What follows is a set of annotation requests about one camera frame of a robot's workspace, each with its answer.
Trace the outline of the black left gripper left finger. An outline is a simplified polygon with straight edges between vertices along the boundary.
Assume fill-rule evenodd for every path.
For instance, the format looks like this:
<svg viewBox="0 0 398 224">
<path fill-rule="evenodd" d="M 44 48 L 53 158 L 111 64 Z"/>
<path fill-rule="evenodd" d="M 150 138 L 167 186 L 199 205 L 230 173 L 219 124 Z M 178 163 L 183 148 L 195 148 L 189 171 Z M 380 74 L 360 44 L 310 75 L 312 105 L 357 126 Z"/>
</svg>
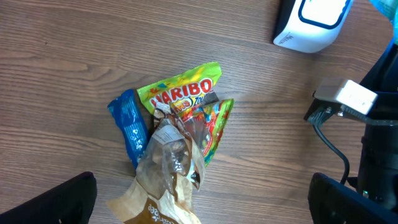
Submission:
<svg viewBox="0 0 398 224">
<path fill-rule="evenodd" d="M 97 184 L 83 172 L 41 195 L 1 214 L 1 223 L 86 224 L 93 212 Z"/>
</svg>

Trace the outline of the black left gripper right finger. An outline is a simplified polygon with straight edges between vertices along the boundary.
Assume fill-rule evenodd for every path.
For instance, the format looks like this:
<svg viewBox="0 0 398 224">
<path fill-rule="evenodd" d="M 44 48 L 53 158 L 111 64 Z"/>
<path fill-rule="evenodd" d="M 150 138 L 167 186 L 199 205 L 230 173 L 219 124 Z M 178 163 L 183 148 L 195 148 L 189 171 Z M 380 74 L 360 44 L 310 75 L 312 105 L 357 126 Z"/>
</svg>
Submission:
<svg viewBox="0 0 398 224">
<path fill-rule="evenodd" d="M 397 224 L 397 214 L 322 173 L 315 173 L 308 191 L 314 224 Z"/>
</svg>

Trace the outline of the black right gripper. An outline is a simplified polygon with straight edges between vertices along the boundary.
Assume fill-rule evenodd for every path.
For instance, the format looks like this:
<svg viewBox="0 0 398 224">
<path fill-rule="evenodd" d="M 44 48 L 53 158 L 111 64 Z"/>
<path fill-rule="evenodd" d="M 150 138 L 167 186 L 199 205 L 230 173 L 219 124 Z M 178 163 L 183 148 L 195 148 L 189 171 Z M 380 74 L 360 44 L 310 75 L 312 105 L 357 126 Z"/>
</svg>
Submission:
<svg viewBox="0 0 398 224">
<path fill-rule="evenodd" d="M 376 64 L 359 83 L 375 92 L 377 98 L 367 115 L 342 103 L 313 100 L 304 120 L 321 126 L 333 115 L 373 126 L 397 125 L 397 44 L 390 43 Z"/>
</svg>

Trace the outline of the blue snack packet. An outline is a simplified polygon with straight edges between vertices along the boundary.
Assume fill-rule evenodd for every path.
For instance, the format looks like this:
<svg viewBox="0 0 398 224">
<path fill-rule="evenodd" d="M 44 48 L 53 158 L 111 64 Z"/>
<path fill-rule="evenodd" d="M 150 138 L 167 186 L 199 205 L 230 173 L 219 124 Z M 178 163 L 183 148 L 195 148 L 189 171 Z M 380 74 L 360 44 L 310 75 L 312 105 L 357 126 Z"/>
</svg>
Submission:
<svg viewBox="0 0 398 224">
<path fill-rule="evenodd" d="M 149 142 L 149 133 L 134 90 L 123 92 L 108 105 L 108 110 L 123 134 L 127 155 L 136 169 Z"/>
</svg>

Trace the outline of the brown nut snack bag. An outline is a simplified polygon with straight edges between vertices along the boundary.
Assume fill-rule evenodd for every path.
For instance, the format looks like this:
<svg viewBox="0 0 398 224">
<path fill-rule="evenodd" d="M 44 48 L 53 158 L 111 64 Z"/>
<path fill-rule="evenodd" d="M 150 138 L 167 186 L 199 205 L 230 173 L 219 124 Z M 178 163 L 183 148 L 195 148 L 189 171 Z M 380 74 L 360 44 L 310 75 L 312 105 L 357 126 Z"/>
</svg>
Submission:
<svg viewBox="0 0 398 224">
<path fill-rule="evenodd" d="M 203 153 L 169 105 L 157 103 L 154 123 L 136 178 L 107 206 L 123 223 L 199 223 L 192 192 L 205 177 Z"/>
</svg>

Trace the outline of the green Haribo candy bag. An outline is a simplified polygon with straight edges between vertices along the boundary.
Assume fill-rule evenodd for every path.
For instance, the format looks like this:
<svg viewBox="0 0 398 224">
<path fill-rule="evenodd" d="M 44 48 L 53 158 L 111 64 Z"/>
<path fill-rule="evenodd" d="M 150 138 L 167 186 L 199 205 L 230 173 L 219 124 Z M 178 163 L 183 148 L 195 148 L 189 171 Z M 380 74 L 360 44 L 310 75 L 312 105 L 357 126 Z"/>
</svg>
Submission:
<svg viewBox="0 0 398 224">
<path fill-rule="evenodd" d="M 208 166 L 220 144 L 234 99 L 221 100 L 213 88 L 222 75 L 218 62 L 208 62 L 177 76 L 141 87 L 141 103 L 154 114 L 157 103 L 170 105 L 185 123 Z"/>
</svg>

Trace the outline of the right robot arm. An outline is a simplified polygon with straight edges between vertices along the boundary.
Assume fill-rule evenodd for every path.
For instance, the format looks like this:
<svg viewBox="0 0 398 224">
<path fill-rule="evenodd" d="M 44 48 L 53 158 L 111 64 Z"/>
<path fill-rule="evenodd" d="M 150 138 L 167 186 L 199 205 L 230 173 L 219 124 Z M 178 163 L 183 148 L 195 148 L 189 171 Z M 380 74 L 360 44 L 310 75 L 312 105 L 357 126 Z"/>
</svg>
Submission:
<svg viewBox="0 0 398 224">
<path fill-rule="evenodd" d="M 344 118 L 366 123 L 359 174 L 353 187 L 397 212 L 397 44 L 389 44 L 360 85 L 377 94 L 367 115 L 342 103 L 314 100 L 304 120 L 316 126 L 342 112 Z"/>
</svg>

